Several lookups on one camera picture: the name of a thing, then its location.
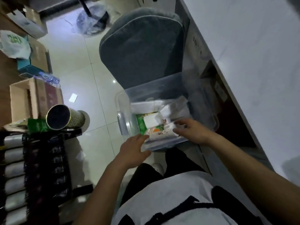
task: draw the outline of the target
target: white card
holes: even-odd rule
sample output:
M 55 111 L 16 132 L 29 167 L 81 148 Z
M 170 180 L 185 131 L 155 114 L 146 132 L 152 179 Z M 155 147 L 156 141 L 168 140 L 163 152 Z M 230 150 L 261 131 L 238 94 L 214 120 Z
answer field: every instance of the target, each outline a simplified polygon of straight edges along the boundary
M 73 94 L 71 95 L 69 101 L 72 102 L 72 103 L 74 103 L 74 102 L 76 101 L 76 99 L 77 99 L 77 96 L 78 96 L 77 94 L 74 94 L 74 93 L 73 93 Z

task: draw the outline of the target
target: chair backrest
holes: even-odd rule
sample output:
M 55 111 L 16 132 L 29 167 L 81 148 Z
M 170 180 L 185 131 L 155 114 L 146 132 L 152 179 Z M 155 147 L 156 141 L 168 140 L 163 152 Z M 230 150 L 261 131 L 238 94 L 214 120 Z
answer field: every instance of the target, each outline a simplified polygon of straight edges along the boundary
M 120 17 L 102 38 L 103 64 L 124 88 L 182 71 L 184 29 L 174 13 L 138 8 Z

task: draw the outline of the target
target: food package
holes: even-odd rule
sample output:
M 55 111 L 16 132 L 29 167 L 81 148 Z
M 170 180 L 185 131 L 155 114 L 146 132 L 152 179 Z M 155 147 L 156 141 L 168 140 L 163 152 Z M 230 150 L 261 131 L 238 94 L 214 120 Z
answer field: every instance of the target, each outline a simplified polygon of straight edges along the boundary
M 173 132 L 174 128 L 176 128 L 176 125 L 173 122 L 165 125 L 164 130 L 150 134 L 147 141 L 158 141 L 178 137 L 178 134 Z
M 147 129 L 147 131 L 145 132 L 145 135 L 151 135 L 153 133 L 157 133 L 157 132 L 160 132 L 162 130 L 164 130 L 163 125 L 159 125 L 159 126 Z
M 136 118 L 137 118 L 137 124 L 139 126 L 139 129 L 140 129 L 140 133 L 142 135 L 145 134 L 145 132 L 147 131 L 147 127 L 145 125 L 145 122 L 144 122 L 144 117 L 147 116 L 147 115 L 151 115 L 153 113 L 148 113 L 148 114 L 137 114 L 136 115 Z

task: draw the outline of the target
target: clear plastic storage box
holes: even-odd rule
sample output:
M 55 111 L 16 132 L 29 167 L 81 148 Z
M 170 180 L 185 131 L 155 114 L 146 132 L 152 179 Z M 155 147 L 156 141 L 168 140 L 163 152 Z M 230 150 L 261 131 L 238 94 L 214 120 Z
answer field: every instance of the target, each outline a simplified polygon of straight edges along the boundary
M 118 124 L 124 141 L 140 133 L 136 115 L 131 112 L 131 102 L 141 102 L 152 98 L 176 99 L 185 96 L 188 100 L 190 113 L 194 119 L 209 129 L 216 131 L 218 120 L 208 105 L 205 92 L 201 86 L 201 79 L 196 72 L 176 73 L 139 86 L 119 92 L 115 97 L 118 112 Z M 146 142 L 143 150 L 158 150 L 172 147 L 187 139 L 177 137 L 156 142 Z

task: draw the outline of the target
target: white plastic bag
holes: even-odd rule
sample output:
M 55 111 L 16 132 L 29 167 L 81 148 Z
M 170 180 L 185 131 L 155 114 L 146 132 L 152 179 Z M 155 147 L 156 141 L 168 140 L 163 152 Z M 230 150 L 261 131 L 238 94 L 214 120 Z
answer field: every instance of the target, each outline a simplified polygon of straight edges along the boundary
M 28 41 L 7 30 L 0 30 L 0 50 L 10 58 L 28 59 L 31 53 Z

